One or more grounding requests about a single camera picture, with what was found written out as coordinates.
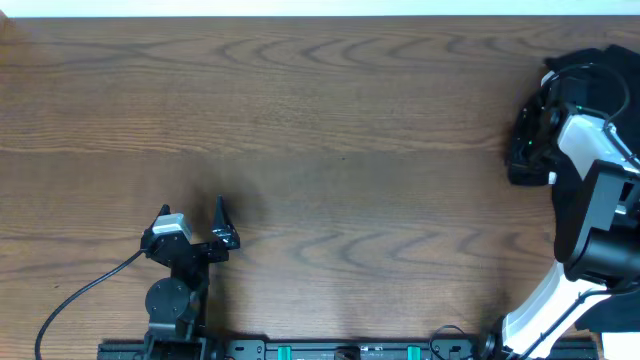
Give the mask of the black polo shirt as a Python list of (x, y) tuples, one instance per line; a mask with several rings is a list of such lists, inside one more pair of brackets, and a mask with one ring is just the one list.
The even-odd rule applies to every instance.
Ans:
[(565, 279), (602, 301), (576, 320), (601, 333), (639, 330), (639, 55), (619, 45), (544, 62), (519, 111), (509, 182), (551, 188), (554, 256)]

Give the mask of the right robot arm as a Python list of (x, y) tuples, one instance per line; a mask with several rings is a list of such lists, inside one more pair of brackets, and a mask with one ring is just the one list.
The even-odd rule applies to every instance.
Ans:
[(547, 359), (571, 326), (639, 337), (639, 107), (628, 95), (539, 93), (522, 108), (508, 178), (552, 189), (554, 257), (504, 315), (484, 359)]

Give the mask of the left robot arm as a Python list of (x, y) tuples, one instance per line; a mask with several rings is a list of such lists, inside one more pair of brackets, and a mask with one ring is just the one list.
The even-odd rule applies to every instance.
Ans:
[(209, 240), (193, 243), (192, 235), (185, 216), (163, 205), (141, 237), (145, 257), (170, 270), (146, 294), (149, 326), (144, 359), (225, 357), (224, 343), (206, 331), (209, 266), (227, 261), (229, 252), (240, 247), (239, 234), (221, 196), (216, 199)]

